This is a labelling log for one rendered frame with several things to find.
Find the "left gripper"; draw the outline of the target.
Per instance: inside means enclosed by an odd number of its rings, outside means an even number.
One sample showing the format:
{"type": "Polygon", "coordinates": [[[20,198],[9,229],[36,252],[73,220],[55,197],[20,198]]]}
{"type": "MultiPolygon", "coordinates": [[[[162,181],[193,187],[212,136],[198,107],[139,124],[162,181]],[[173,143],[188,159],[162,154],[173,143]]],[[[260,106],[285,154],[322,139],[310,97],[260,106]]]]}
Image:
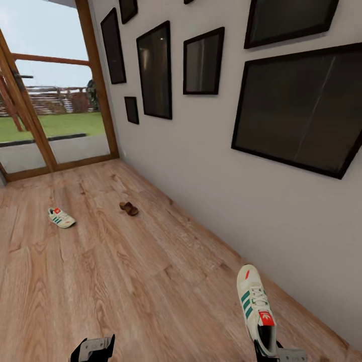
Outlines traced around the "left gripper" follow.
{"type": "MultiPolygon", "coordinates": [[[[110,345],[107,348],[93,351],[93,354],[89,357],[89,359],[86,362],[108,362],[108,358],[112,357],[114,341],[115,341],[115,335],[113,334],[110,345]]],[[[79,362],[78,359],[80,353],[80,346],[81,344],[71,354],[70,362],[79,362]]]]}

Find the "gym shoe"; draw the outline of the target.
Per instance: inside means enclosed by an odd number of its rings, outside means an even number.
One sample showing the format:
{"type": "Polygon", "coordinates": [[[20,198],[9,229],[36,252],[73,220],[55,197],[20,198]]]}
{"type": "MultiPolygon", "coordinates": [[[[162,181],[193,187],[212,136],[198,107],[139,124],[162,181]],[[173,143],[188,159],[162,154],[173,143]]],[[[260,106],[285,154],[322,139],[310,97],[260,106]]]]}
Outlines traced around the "gym shoe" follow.
{"type": "Polygon", "coordinates": [[[61,228],[69,228],[76,224],[76,221],[63,212],[61,209],[48,209],[49,217],[52,223],[57,224],[61,228]]]}
{"type": "Polygon", "coordinates": [[[237,275],[237,290],[244,315],[246,332],[254,345],[256,340],[263,356],[276,358],[276,322],[259,272],[248,263],[237,275]]]}

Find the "sandal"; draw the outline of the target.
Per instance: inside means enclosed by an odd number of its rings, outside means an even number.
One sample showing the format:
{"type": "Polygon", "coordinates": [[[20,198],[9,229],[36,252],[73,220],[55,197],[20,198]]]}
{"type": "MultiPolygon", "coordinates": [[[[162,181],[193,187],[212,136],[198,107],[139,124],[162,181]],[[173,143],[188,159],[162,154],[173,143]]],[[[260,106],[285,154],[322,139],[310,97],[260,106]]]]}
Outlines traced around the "sandal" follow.
{"type": "Polygon", "coordinates": [[[127,203],[121,202],[119,204],[119,206],[122,210],[126,210],[126,212],[129,216],[138,215],[138,209],[136,207],[133,207],[133,205],[130,202],[127,202],[127,203]]]}

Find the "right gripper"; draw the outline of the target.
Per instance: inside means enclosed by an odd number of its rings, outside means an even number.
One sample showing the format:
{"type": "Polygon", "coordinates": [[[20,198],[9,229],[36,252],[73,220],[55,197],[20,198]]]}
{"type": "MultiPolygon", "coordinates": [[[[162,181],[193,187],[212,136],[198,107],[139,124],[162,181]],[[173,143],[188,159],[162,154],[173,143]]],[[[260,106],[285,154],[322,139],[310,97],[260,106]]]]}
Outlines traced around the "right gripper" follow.
{"type": "MultiPolygon", "coordinates": [[[[261,351],[259,350],[256,340],[254,340],[254,347],[255,347],[255,351],[256,351],[257,362],[277,362],[278,358],[267,357],[267,356],[262,355],[261,351]]],[[[278,348],[283,347],[283,346],[281,346],[279,341],[277,341],[277,347],[278,348]]]]}

